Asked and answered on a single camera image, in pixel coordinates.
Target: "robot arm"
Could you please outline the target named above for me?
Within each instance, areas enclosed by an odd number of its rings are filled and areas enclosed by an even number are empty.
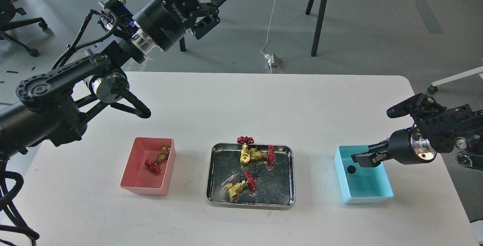
[[[121,69],[130,58],[141,63],[154,48],[166,51],[189,29],[201,38],[216,26],[219,6],[226,0],[151,0],[135,15],[121,0],[100,3],[102,10],[91,10],[69,50],[46,74],[22,81],[16,94],[20,102],[0,112],[0,162],[26,147],[50,139],[55,146],[80,140],[87,123],[107,106],[148,118],[150,110],[132,93],[126,74]],[[102,38],[77,46],[93,14],[108,33]],[[89,56],[65,64],[83,47],[93,47]],[[84,81],[90,95],[74,101],[74,85]],[[134,107],[117,103],[125,98]],[[80,108],[99,100],[86,112]]]
[[[361,167],[377,167],[389,159],[406,165],[429,163],[437,153],[449,153],[456,146],[458,164],[483,170],[483,110],[473,112],[469,105],[447,109],[419,93],[386,113],[390,118],[410,115],[414,125],[370,145],[366,152],[352,155],[354,163]]]

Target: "white cable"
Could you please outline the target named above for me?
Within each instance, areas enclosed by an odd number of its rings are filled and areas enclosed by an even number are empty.
[[[272,13],[271,13],[271,15],[270,15],[269,29],[268,29],[268,31],[267,31],[267,41],[265,42],[265,45],[263,46],[263,48],[261,48],[261,49],[260,49],[260,53],[261,53],[262,55],[265,55],[265,54],[262,52],[262,50],[264,50],[264,49],[265,49],[265,47],[267,47],[267,43],[269,43],[270,24],[271,24],[271,18],[272,18],[272,16],[273,16],[273,10],[275,9],[275,1],[276,1],[276,0],[273,0],[273,7],[272,7]]]

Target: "stainless steel tray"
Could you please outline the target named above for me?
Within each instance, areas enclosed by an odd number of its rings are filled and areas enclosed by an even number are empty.
[[[286,210],[295,203],[293,152],[287,146],[274,146],[276,163],[271,171],[260,161],[240,165],[242,145],[238,143],[218,143],[212,148],[210,172],[206,197],[214,206],[229,208],[260,208]],[[262,152],[268,151],[268,145],[249,145]],[[254,196],[246,191],[236,202],[230,202],[225,186],[238,183],[245,171],[252,172],[260,167],[260,177]]]

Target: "chair wheel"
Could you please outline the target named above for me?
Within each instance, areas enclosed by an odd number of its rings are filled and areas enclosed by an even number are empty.
[[[40,28],[42,28],[42,29],[45,29],[45,28],[47,28],[47,23],[45,23],[45,22],[39,22],[39,23],[38,23],[38,26],[39,26]]]
[[[429,94],[434,94],[438,91],[438,87],[437,86],[429,86],[428,88],[428,93]]]
[[[29,55],[31,55],[32,57],[38,57],[38,50],[31,48],[31,50],[29,51]]]

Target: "light blue bin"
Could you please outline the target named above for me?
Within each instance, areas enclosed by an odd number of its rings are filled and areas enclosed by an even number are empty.
[[[352,154],[367,150],[367,146],[337,147],[334,163],[344,203],[379,203],[394,197],[382,163],[375,168],[363,168],[352,161]],[[350,165],[356,168],[353,174],[347,172]]]

